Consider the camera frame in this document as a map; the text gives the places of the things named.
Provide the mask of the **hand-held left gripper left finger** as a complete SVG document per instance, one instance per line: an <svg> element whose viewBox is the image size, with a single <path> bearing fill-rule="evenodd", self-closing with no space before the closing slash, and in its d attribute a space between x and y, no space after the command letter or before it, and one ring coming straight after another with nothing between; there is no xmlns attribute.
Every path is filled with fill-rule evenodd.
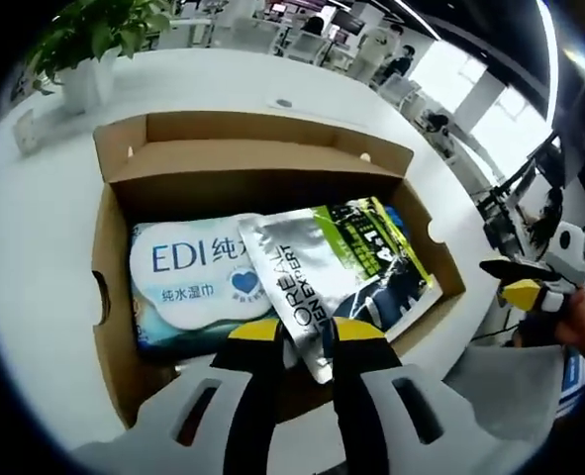
<svg viewBox="0 0 585 475"><path fill-rule="evenodd" d="M90 474L263 474L284 373L277 319L245 324L208 366L190 366L141 405L136 423L73 458Z"/></svg>

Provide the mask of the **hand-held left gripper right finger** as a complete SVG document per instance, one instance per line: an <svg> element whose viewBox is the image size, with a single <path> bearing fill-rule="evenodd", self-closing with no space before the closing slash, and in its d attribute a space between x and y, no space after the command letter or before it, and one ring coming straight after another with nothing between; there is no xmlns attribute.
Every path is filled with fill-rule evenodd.
<svg viewBox="0 0 585 475"><path fill-rule="evenodd" d="M468 401L403 365L371 324L332 327L334 407L351 474L472 474L477 423Z"/></svg>

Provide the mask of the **person's right hand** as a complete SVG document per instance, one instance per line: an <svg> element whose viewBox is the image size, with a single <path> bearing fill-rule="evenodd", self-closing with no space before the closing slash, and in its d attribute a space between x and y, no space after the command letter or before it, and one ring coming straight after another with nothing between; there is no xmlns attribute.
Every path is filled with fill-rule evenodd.
<svg viewBox="0 0 585 475"><path fill-rule="evenodd" d="M585 352L585 291L576 290L569 300L568 309L555 330L556 339Z"/></svg>

